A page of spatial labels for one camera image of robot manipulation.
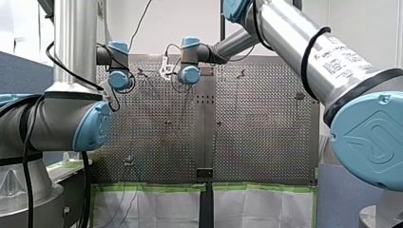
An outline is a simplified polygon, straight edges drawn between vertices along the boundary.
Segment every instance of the pegboard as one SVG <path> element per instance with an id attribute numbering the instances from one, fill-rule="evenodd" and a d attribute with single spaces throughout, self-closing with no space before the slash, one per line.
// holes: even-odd
<path id="1" fill-rule="evenodd" d="M 128 94 L 116 93 L 121 109 L 113 113 L 108 140 L 94 158 L 95 180 L 196 181 L 194 88 L 174 90 L 158 74 L 159 57 L 130 56 L 129 67 L 136 87 Z M 105 68 L 97 70 L 98 81 L 105 80 Z M 123 166 L 129 155 L 134 165 Z"/>
<path id="2" fill-rule="evenodd" d="M 121 110 L 113 114 L 108 141 L 94 157 L 97 182 L 196 182 L 201 163 L 213 167 L 213 181 L 307 184 L 314 178 L 318 104 L 279 57 L 251 56 L 216 66 L 213 94 L 203 93 L 211 87 L 202 80 L 178 93 L 159 76 L 160 66 L 161 56 L 130 56 L 131 71 L 136 75 L 140 68 L 145 76 L 136 75 L 131 93 L 117 94 Z M 106 77 L 99 67 L 98 81 Z M 200 113 L 207 110 L 196 104 L 202 94 L 214 95 L 211 114 Z M 214 125 L 212 131 L 199 128 L 201 114 L 205 124 Z M 134 166 L 124 167 L 129 155 Z"/>
<path id="3" fill-rule="evenodd" d="M 214 181 L 310 184 L 318 103 L 294 71 L 278 57 L 249 57 L 216 71 Z"/>

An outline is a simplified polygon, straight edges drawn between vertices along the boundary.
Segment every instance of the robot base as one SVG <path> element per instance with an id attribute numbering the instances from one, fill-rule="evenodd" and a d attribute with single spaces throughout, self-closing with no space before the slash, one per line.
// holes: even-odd
<path id="1" fill-rule="evenodd" d="M 54 185 L 50 195 L 34 205 L 34 228 L 63 228 L 64 227 L 64 198 L 63 187 Z M 27 227 L 28 210 L 1 214 L 0 227 Z"/>

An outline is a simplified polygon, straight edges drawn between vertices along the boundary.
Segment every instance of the metal base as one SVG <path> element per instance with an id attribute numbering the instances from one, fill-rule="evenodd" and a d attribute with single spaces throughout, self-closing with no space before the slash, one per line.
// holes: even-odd
<path id="1" fill-rule="evenodd" d="M 56 184 L 50 195 L 34 205 L 34 228 L 63 228 L 64 227 L 64 198 L 63 187 Z M 0 215 L 0 228 L 27 227 L 28 211 Z"/>
<path id="2" fill-rule="evenodd" d="M 403 193 L 385 190 L 377 205 L 359 212 L 360 228 L 391 228 L 403 221 Z"/>

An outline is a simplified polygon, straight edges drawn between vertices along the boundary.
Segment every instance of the wire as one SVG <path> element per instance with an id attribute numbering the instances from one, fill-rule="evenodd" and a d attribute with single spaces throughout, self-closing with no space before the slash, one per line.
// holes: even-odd
<path id="1" fill-rule="evenodd" d="M 33 127 L 35 126 L 36 122 L 36 114 L 38 113 L 39 104 L 44 100 L 44 95 L 39 97 L 36 100 L 36 103 L 33 108 L 33 112 L 30 114 L 30 125 L 27 131 L 27 136 L 24 140 L 24 151 L 23 151 L 23 168 L 24 168 L 24 175 L 27 184 L 27 194 L 28 194 L 28 228 L 33 228 L 33 191 L 32 191 L 32 183 L 30 180 L 29 174 L 29 166 L 28 166 L 28 147 L 30 136 L 32 135 Z"/>
<path id="2" fill-rule="evenodd" d="M 175 47 L 176 49 L 181 50 L 181 48 L 180 48 L 179 46 L 177 46 L 177 45 L 175 45 L 175 44 L 169 44 L 169 45 L 166 47 L 165 56 L 168 56 L 168 51 L 169 51 L 169 48 L 171 48 L 171 47 Z"/>
<path id="3" fill-rule="evenodd" d="M 201 45 L 205 46 L 208 49 L 208 59 L 210 59 L 210 56 L 212 56 L 214 64 L 212 64 L 211 66 L 215 66 L 216 62 L 217 62 L 217 59 L 216 59 L 216 55 L 214 54 L 214 51 L 207 44 L 201 43 Z"/>
<path id="4" fill-rule="evenodd" d="M 114 107 L 112 106 L 112 102 L 109 102 L 109 107 L 110 107 L 110 109 L 112 110 L 112 112 L 117 112 L 117 111 L 119 111 L 119 110 L 121 109 L 121 103 L 119 102 L 119 99 L 118 99 L 118 97 L 116 96 L 115 89 L 112 88 L 111 90 L 112 90 L 113 97 L 115 98 L 117 107 L 114 108 Z"/>
<path id="5" fill-rule="evenodd" d="M 321 36 L 322 34 L 326 32 L 332 32 L 332 30 L 329 27 L 323 27 L 321 28 L 317 34 L 315 34 L 311 40 L 308 42 L 308 46 L 305 49 L 305 52 L 302 56 L 301 60 L 301 81 L 303 88 L 306 90 L 306 92 L 314 99 L 317 100 L 317 97 L 315 96 L 314 92 L 312 89 L 309 87 L 309 82 L 308 82 L 308 75 L 307 75 L 307 69 L 308 69 L 308 62 L 309 62 L 309 55 L 311 54 L 311 50 L 315 45 L 315 42 L 317 41 L 317 38 Z"/>
<path id="6" fill-rule="evenodd" d="M 179 63 L 180 61 L 181 61 L 181 58 L 179 58 L 178 61 L 176 62 L 175 66 L 174 66 L 174 69 L 176 68 L 176 66 L 178 65 L 178 63 Z M 177 76 L 177 79 L 178 79 L 178 73 L 177 73 L 177 72 L 173 72 L 173 73 L 172 73 L 172 76 L 171 76 L 171 86 L 172 86 L 172 88 L 173 88 L 176 92 L 178 92 L 178 93 L 187 93 L 188 91 L 190 91 L 190 89 L 192 89 L 193 85 L 190 86 L 187 90 L 180 91 L 179 89 L 177 89 L 177 88 L 175 87 L 175 84 L 174 84 L 173 75 L 176 75 L 176 76 Z"/>
<path id="7" fill-rule="evenodd" d="M 139 173 L 137 172 L 136 169 L 134 170 L 134 172 L 136 173 L 137 181 L 140 182 Z M 124 216 L 124 218 L 122 218 L 122 221 L 119 223 L 119 225 L 118 225 L 116 228 L 121 227 L 121 225 L 122 225 L 122 224 L 125 222 L 125 220 L 127 219 L 128 213 L 130 212 L 131 208 L 133 207 L 133 201 L 137 198 L 137 189 L 138 189 L 138 187 L 139 187 L 139 186 L 138 186 L 138 184 L 137 184 L 136 192 L 134 192 L 134 196 L 133 196 L 133 198 L 131 199 L 130 204 L 129 204 L 129 206 L 128 206 L 126 212 L 125 212 L 125 216 Z"/>
<path id="8" fill-rule="evenodd" d="M 253 0 L 253 21 L 254 21 L 254 26 L 255 26 L 255 33 L 258 36 L 258 39 L 260 41 L 260 43 L 267 49 L 269 50 L 273 50 L 272 47 L 270 47 L 269 45 L 267 45 L 263 38 L 260 35 L 260 31 L 259 31 L 259 25 L 258 25 L 258 6 L 256 3 L 256 0 Z"/>
<path id="9" fill-rule="evenodd" d="M 57 57 L 51 56 L 51 54 L 50 54 L 50 49 L 51 49 L 53 46 L 54 46 L 54 42 L 50 43 L 50 45 L 47 47 L 47 50 L 46 50 L 46 54 L 47 54 L 47 56 L 49 57 L 49 59 L 51 60 L 51 62 L 53 62 L 55 65 L 57 65 L 58 67 L 62 68 L 64 71 L 66 71 L 67 73 L 69 73 L 69 74 L 70 74 L 71 76 L 73 76 L 74 78 L 80 80 L 81 82 L 86 83 L 86 84 L 88 84 L 88 85 L 90 85 L 90 86 L 93 86 L 93 87 L 95 87 L 97 90 L 104 91 L 104 89 L 103 89 L 101 86 L 96 85 L 96 84 L 92 83 L 91 81 L 89 81 L 89 80 L 87 80 L 87 79 L 85 79 L 85 78 L 83 78 L 83 77 L 81 77 L 81 76 L 75 74 L 73 71 L 69 70 L 59 59 L 57 59 Z"/>
<path id="10" fill-rule="evenodd" d="M 131 39 L 130 39 L 130 46 L 128 47 L 128 51 L 131 50 L 131 47 L 132 47 L 132 45 L 133 45 L 133 39 L 134 39 L 134 37 L 137 35 L 137 32 L 139 32 L 140 25 L 142 24 L 142 21 L 143 21 L 143 19 L 144 19 L 144 17 L 145 17 L 145 14 L 146 14 L 147 11 L 148 11 L 148 7 L 150 6 L 151 2 L 152 2 L 152 0 L 149 0 L 149 1 L 148 1 L 147 6 L 145 7 L 145 10 L 144 10 L 144 12 L 143 12 L 143 15 L 142 15 L 142 17 L 140 18 L 139 24 L 137 25 L 136 31 L 134 32 L 133 36 L 131 36 Z"/>
<path id="11" fill-rule="evenodd" d="M 121 197 L 121 200 L 119 201 L 118 208 L 116 208 L 115 213 L 113 213 L 113 216 L 112 216 L 112 218 L 110 218 L 109 222 L 107 224 L 101 226 L 100 228 L 106 228 L 110 223 L 112 223 L 112 221 L 118 215 L 119 209 L 121 208 L 122 203 L 124 202 L 124 199 L 125 199 L 125 186 L 126 186 L 126 181 L 124 182 L 124 192 L 122 193 L 122 197 Z"/>
<path id="12" fill-rule="evenodd" d="M 392 228 L 402 228 L 403 227 L 403 221 L 400 223 L 397 223 L 395 226 L 393 226 Z"/>
<path id="13" fill-rule="evenodd" d="M 6 113 L 14 109 L 15 107 L 23 104 L 34 103 L 36 102 L 42 95 L 29 95 L 8 104 L 1 106 L 0 108 L 0 118 L 2 118 Z"/>
<path id="14" fill-rule="evenodd" d="M 86 175 L 86 188 L 84 193 L 83 220 L 81 221 L 80 228 L 87 228 L 91 207 L 91 179 L 89 172 L 88 154 L 86 153 L 86 151 L 83 151 L 81 152 L 81 155 L 83 156 L 84 172 Z"/>
<path id="15" fill-rule="evenodd" d="M 255 46 L 252 46 L 252 48 L 250 48 L 249 52 L 248 52 L 246 55 L 240 57 L 239 59 L 231 60 L 231 59 L 227 59 L 227 58 L 221 56 L 221 55 L 217 52 L 217 50 L 216 50 L 216 45 L 217 45 L 217 44 L 215 44 L 215 45 L 213 46 L 214 54 L 216 54 L 217 56 L 219 56 L 220 58 L 222 58 L 223 60 L 225 60 L 225 61 L 227 61 L 227 62 L 238 62 L 238 61 L 244 60 L 244 59 L 246 59 L 246 58 L 252 53 L 253 49 L 255 49 Z"/>

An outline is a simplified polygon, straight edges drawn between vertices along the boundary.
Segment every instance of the blue cap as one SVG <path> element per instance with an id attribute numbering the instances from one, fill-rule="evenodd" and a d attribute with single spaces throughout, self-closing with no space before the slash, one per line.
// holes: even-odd
<path id="1" fill-rule="evenodd" d="M 224 17 L 230 22 L 238 22 L 248 6 L 248 0 L 224 0 Z"/>
<path id="2" fill-rule="evenodd" d="M 110 48 L 114 48 L 124 54 L 128 53 L 128 49 L 127 49 L 127 43 L 125 42 L 120 42 L 120 41 L 109 41 L 109 43 L 107 44 Z"/>
<path id="3" fill-rule="evenodd" d="M 107 102 L 94 104 L 76 129 L 73 138 L 73 150 L 81 152 L 101 147 L 109 132 L 110 116 L 111 112 Z"/>
<path id="4" fill-rule="evenodd" d="M 120 70 L 110 72 L 107 81 L 109 82 L 109 85 L 116 90 L 124 90 L 130 86 L 130 81 L 127 75 Z"/>
<path id="5" fill-rule="evenodd" d="M 182 48 L 190 48 L 197 46 L 201 43 L 201 40 L 196 36 L 186 36 L 182 39 Z"/>
<path id="6" fill-rule="evenodd" d="M 196 84 L 201 78 L 201 72 L 195 66 L 187 66 L 182 70 L 182 80 L 184 84 Z"/>
<path id="7" fill-rule="evenodd" d="M 403 92 L 363 95 L 344 105 L 332 122 L 340 162 L 369 184 L 403 191 Z"/>

